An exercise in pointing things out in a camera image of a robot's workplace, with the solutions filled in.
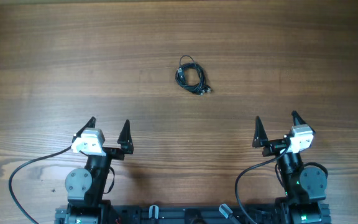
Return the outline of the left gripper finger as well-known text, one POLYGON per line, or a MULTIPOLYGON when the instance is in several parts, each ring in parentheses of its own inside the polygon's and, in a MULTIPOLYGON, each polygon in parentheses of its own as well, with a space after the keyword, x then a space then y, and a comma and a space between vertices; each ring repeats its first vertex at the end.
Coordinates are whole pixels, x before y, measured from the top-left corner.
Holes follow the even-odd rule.
POLYGON ((125 154, 133 154, 134 145, 131 137, 130 121, 127 119, 121 130, 117 143, 121 146, 121 150, 125 154))
POLYGON ((94 116, 92 116, 89 121, 78 131, 73 135, 73 139, 76 139, 78 137, 81 136, 82 132, 86 129, 86 128, 95 128, 96 126, 96 118, 94 116))

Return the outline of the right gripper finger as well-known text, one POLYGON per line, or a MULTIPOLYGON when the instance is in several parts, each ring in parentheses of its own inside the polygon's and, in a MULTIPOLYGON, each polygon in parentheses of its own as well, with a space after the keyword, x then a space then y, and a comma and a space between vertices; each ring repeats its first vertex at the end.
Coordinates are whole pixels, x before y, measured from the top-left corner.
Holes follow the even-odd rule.
POLYGON ((259 116, 255 118, 255 133, 252 147, 265 147, 268 145, 268 137, 259 116))
POLYGON ((293 118, 292 134, 315 134, 315 130, 301 118, 297 111, 292 111, 291 115, 293 118))

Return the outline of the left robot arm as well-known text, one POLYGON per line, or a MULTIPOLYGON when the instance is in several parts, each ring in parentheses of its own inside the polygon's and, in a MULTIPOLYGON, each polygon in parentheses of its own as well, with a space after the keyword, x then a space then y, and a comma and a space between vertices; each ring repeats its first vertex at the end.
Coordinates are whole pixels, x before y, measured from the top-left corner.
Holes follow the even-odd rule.
POLYGON ((58 224, 105 224, 121 223, 121 216, 110 200, 104 200, 108 175, 113 171, 111 161, 122 161, 126 154, 134 152, 130 121, 127 119, 118 137, 119 147, 103 146, 105 137, 96 127, 92 117, 72 139, 71 149, 87 157, 86 165, 72 170, 65 179, 68 193, 66 208, 56 209, 55 223, 58 224))

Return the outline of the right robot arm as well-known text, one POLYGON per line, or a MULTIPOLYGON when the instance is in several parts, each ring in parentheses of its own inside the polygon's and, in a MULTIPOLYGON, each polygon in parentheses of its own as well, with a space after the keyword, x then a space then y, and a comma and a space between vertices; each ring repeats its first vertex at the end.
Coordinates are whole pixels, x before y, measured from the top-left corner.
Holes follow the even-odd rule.
POLYGON ((281 139, 267 137, 262 120, 255 118, 253 147, 261 147, 262 155, 275 156, 276 175, 285 190, 285 196, 275 200, 280 223, 331 223, 326 199, 328 170, 317 162, 304 163, 301 151, 311 147, 315 130, 293 111, 293 126, 281 139))

